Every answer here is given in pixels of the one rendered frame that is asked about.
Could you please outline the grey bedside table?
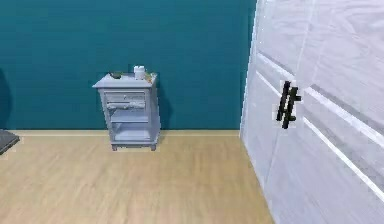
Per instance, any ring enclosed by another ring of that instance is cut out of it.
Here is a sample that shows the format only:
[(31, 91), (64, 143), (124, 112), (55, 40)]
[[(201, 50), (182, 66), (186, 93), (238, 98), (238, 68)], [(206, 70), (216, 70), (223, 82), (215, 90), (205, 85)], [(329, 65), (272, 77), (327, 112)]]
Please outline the grey bedside table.
[(157, 97), (157, 74), (153, 82), (136, 80), (133, 73), (121, 79), (109, 74), (97, 81), (105, 123), (113, 151), (120, 147), (149, 147), (152, 151), (160, 137), (160, 114)]

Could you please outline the white room door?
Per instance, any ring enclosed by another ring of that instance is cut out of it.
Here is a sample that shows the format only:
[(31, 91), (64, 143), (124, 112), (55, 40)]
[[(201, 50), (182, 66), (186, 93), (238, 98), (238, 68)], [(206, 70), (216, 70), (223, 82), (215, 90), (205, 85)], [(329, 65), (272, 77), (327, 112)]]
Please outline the white room door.
[(240, 137), (274, 223), (384, 224), (384, 0), (256, 0), (253, 22)]

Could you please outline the dark grey flat object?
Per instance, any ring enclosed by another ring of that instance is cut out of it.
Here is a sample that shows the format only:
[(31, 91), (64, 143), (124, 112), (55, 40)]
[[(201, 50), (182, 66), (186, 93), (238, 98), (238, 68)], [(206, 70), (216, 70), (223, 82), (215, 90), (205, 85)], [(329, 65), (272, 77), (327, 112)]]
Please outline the dark grey flat object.
[(0, 129), (0, 155), (16, 144), (20, 137), (7, 130)]

